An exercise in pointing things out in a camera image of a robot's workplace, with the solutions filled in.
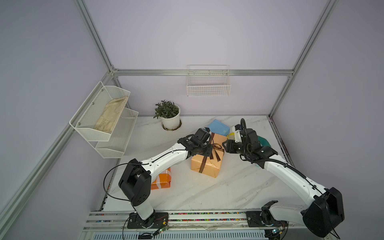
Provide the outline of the brown ribbon bow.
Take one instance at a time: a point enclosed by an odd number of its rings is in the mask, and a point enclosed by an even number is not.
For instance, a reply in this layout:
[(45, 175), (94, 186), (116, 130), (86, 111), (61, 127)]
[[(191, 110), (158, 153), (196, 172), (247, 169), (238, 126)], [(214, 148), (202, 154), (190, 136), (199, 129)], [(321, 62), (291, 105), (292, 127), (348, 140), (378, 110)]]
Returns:
[(225, 150), (222, 147), (225, 137), (222, 135), (211, 134), (212, 151), (208, 157), (204, 156), (199, 168), (199, 173), (216, 178), (219, 175)]

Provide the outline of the light blue gift box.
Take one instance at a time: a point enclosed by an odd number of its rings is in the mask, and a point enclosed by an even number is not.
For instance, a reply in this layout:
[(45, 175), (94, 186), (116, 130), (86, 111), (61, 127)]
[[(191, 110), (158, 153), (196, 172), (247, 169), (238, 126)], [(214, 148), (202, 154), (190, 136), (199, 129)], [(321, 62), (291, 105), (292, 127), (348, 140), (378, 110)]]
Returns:
[(212, 133), (227, 136), (230, 133), (230, 127), (223, 124), (222, 122), (218, 120), (213, 120), (209, 125), (208, 128), (211, 130)]

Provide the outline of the tan gift box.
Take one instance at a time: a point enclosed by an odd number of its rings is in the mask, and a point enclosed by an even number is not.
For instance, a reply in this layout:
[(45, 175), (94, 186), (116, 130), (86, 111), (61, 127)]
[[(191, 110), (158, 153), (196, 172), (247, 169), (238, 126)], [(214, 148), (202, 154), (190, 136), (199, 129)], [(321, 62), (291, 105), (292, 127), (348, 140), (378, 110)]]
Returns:
[(227, 136), (211, 134), (213, 149), (209, 157), (202, 155), (195, 155), (191, 158), (191, 170), (204, 174), (213, 178), (219, 175), (223, 158), (225, 155), (225, 149), (223, 143), (228, 139)]

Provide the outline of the yellow ribbon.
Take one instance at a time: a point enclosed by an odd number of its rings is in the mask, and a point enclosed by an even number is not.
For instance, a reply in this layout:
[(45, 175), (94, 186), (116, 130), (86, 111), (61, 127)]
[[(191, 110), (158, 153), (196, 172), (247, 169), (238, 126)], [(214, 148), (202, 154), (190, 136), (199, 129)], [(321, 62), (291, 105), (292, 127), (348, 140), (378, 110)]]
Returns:
[(235, 133), (230, 133), (227, 135), (228, 140), (235, 140), (236, 141), (236, 134)]

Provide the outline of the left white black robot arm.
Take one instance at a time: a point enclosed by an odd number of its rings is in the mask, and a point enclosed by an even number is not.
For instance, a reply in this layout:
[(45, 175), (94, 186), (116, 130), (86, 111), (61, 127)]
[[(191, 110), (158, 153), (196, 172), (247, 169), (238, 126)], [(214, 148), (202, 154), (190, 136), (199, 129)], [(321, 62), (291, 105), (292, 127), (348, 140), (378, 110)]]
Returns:
[(160, 173), (188, 158), (195, 155), (210, 156), (213, 149), (210, 140), (210, 129), (200, 128), (195, 134), (180, 138), (168, 150), (152, 158), (128, 162), (118, 185), (146, 228), (156, 218), (156, 211), (148, 200), (151, 183)]

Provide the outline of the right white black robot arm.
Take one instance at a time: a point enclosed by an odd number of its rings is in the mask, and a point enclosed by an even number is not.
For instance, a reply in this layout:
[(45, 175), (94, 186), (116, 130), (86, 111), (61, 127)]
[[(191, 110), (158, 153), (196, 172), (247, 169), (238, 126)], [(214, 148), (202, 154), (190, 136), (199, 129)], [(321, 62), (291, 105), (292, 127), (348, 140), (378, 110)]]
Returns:
[(284, 205), (277, 200), (261, 208), (259, 221), (265, 226), (276, 222), (304, 225), (314, 235), (339, 239), (335, 228), (345, 220), (343, 196), (336, 188), (326, 188), (308, 178), (285, 161), (271, 146), (261, 143), (253, 129), (241, 125), (231, 128), (223, 147), (227, 153), (238, 154), (242, 161), (256, 164), (270, 172), (302, 200), (303, 205)]

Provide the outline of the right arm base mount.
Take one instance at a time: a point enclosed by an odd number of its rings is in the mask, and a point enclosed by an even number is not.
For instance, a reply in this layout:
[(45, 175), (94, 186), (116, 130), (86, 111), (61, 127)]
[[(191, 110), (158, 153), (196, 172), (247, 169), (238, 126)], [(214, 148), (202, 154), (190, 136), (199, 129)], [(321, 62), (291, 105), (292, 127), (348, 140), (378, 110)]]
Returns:
[(286, 227), (288, 222), (276, 220), (270, 211), (271, 206), (278, 201), (270, 201), (260, 210), (246, 211), (246, 220), (250, 228), (254, 227)]

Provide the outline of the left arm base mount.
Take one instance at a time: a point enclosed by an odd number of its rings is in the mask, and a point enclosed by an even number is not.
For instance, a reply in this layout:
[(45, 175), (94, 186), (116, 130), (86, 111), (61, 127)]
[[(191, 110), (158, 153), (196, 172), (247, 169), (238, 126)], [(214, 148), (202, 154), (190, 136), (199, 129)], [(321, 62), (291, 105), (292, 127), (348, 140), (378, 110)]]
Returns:
[(143, 220), (139, 214), (130, 213), (127, 223), (128, 229), (159, 229), (168, 224), (169, 213), (154, 212), (148, 219)]

